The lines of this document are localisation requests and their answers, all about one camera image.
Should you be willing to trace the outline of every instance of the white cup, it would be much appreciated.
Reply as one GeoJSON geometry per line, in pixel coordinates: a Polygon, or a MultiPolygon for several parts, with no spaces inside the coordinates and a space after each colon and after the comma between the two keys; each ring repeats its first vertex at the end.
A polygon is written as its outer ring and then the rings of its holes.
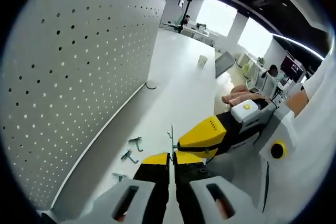
{"type": "Polygon", "coordinates": [[[199,57],[199,59],[198,59],[198,63],[197,63],[197,65],[198,65],[200,68],[203,68],[207,61],[208,61],[208,58],[207,58],[207,57],[205,57],[204,55],[200,55],[200,57],[199,57]]]}

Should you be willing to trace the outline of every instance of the white pegboard panel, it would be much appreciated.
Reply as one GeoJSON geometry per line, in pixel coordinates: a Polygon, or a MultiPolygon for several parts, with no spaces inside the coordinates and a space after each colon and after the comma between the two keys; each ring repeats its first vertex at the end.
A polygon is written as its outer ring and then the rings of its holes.
{"type": "Polygon", "coordinates": [[[147,80],[164,4],[30,0],[19,15],[2,62],[1,130],[37,209],[50,208],[81,153],[147,80]]]}

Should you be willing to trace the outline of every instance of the white table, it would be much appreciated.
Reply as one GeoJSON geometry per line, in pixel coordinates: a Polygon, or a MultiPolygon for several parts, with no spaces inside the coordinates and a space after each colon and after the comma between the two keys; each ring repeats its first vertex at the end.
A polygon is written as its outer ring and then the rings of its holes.
{"type": "MultiPolygon", "coordinates": [[[[174,143],[197,123],[211,116],[215,98],[215,50],[200,41],[160,29],[153,52],[149,80],[157,89],[143,87],[111,121],[85,154],[64,186],[54,212],[65,219],[89,211],[93,201],[117,183],[111,173],[132,178],[141,161],[160,152],[171,152],[167,134],[174,126],[174,143]],[[199,55],[208,57],[203,69],[197,67],[199,55]],[[138,152],[127,140],[142,137],[138,152]],[[120,156],[129,148],[129,159],[120,156]]],[[[164,223],[183,223],[171,176],[170,199],[164,223]]]]}

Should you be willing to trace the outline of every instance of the white desk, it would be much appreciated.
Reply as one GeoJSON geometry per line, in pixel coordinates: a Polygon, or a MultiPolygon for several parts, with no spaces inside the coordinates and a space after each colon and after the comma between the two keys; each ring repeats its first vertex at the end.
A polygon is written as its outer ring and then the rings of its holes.
{"type": "MultiPolygon", "coordinates": [[[[197,40],[160,29],[153,52],[149,80],[157,89],[143,87],[111,121],[85,154],[64,186],[54,212],[64,219],[77,218],[90,210],[93,201],[117,183],[111,173],[132,178],[141,161],[160,152],[171,152],[167,134],[174,126],[175,143],[197,123],[213,114],[215,98],[215,50],[197,40]],[[208,57],[203,69],[199,55],[208,57]],[[138,152],[127,140],[142,137],[138,152]],[[129,148],[129,159],[120,156],[129,148]]],[[[183,223],[171,176],[170,199],[164,223],[183,223]]]]}

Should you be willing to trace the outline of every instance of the person's hand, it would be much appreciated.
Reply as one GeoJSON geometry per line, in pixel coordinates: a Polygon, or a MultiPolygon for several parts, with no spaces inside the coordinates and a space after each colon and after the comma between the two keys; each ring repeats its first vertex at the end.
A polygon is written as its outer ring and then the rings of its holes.
{"type": "Polygon", "coordinates": [[[222,97],[222,101],[234,107],[246,100],[264,99],[268,103],[271,101],[266,97],[258,93],[251,93],[245,85],[239,85],[231,90],[231,93],[222,97]]]}

